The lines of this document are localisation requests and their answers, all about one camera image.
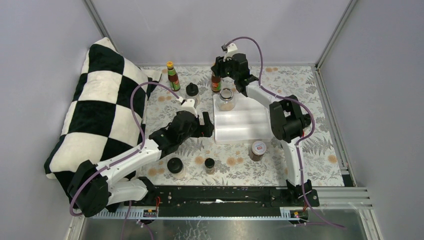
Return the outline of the clear glass jar metal rim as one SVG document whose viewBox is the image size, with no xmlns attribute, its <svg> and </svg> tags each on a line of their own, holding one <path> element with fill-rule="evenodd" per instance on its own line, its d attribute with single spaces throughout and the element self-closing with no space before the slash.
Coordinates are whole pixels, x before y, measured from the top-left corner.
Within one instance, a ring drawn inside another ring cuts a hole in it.
<svg viewBox="0 0 424 240">
<path fill-rule="evenodd" d="M 236 105 L 234 92 L 229 88 L 223 88 L 219 93 L 216 105 L 222 112 L 231 111 Z"/>
</svg>

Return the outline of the white plastic organizer tray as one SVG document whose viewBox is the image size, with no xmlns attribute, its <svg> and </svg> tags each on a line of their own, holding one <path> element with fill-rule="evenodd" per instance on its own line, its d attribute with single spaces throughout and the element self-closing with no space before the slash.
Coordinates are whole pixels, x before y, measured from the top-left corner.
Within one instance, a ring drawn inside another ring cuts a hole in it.
<svg viewBox="0 0 424 240">
<path fill-rule="evenodd" d="M 274 137 L 269 111 L 254 99 L 237 93 L 235 105 L 230 111 L 222 111 L 213 96 L 214 141 L 217 145 L 251 144 L 255 141 L 268 143 Z"/>
</svg>

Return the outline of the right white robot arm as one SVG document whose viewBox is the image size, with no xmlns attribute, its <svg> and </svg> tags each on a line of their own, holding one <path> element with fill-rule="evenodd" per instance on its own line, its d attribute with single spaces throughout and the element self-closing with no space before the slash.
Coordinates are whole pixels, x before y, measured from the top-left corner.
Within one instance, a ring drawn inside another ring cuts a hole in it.
<svg viewBox="0 0 424 240">
<path fill-rule="evenodd" d="M 287 164 L 287 201 L 293 206 L 312 208 L 312 182 L 306 178 L 302 150 L 302 141 L 307 138 L 305 128 L 315 126 L 312 113 L 302 112 L 305 105 L 296 96 L 279 96 L 265 89 L 260 79 L 250 73 L 244 53 L 216 57 L 211 70 L 216 77 L 231 78 L 239 93 L 268 110 L 271 131 L 281 143 Z"/>
</svg>

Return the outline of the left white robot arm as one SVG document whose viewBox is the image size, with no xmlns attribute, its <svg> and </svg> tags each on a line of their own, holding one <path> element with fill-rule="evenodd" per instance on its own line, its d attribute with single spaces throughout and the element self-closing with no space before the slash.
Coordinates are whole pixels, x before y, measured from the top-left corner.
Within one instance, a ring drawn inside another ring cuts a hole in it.
<svg viewBox="0 0 424 240">
<path fill-rule="evenodd" d="M 148 206 L 155 200 L 153 187 L 143 180 L 121 180 L 137 169 L 158 161 L 178 150 L 189 138 L 210 138 L 214 125 L 207 111 L 202 112 L 204 123 L 199 116 L 189 111 L 178 111 L 168 125 L 159 128 L 143 140 L 139 145 L 110 159 L 92 163 L 82 162 L 67 192 L 71 197 L 69 212 L 89 218 L 97 215 L 109 205 L 126 201 L 139 201 Z"/>
</svg>

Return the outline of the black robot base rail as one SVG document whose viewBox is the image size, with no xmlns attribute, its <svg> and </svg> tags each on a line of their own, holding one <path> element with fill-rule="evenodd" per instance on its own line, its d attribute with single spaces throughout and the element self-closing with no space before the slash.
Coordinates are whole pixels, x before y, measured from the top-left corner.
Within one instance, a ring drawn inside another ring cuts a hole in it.
<svg viewBox="0 0 424 240">
<path fill-rule="evenodd" d="M 295 196 L 287 187 L 158 185 L 131 207 L 158 210 L 159 217 L 279 217 L 281 208 L 302 210 L 305 199 L 320 205 L 316 190 Z"/>
</svg>

